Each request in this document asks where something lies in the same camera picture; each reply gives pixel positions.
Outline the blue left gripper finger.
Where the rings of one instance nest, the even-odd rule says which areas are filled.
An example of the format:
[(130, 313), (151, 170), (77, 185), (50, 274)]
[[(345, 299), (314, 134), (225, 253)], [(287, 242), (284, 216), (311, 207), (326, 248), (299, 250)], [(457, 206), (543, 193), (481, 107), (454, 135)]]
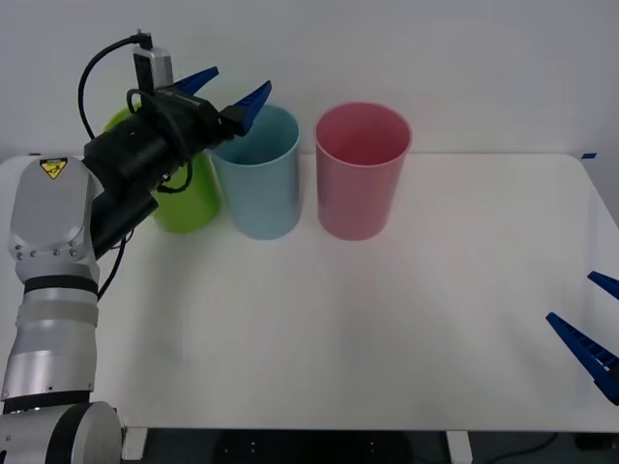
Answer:
[(221, 123), (234, 135), (245, 136), (272, 92), (272, 82), (267, 80), (260, 87), (220, 112)]
[(173, 83), (173, 86), (179, 91), (193, 96), (218, 75), (219, 69), (212, 67), (177, 80)]

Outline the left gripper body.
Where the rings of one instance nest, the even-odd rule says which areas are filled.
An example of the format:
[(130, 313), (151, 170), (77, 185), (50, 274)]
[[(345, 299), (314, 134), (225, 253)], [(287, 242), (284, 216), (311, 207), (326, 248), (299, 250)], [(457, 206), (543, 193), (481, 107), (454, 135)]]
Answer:
[(176, 159), (191, 159), (228, 140), (228, 129), (216, 108), (177, 88), (161, 88), (153, 94), (131, 89), (128, 109), (165, 139)]

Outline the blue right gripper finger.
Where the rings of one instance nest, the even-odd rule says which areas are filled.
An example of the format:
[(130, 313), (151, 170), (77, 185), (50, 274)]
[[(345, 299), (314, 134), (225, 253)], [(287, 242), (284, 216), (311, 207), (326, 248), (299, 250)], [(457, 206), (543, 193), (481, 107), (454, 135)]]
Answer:
[(545, 319), (585, 368), (603, 395), (612, 404), (617, 405), (618, 357), (554, 312), (550, 312)]
[(598, 272), (591, 272), (587, 278), (605, 290), (615, 300), (619, 300), (619, 281), (617, 279)]

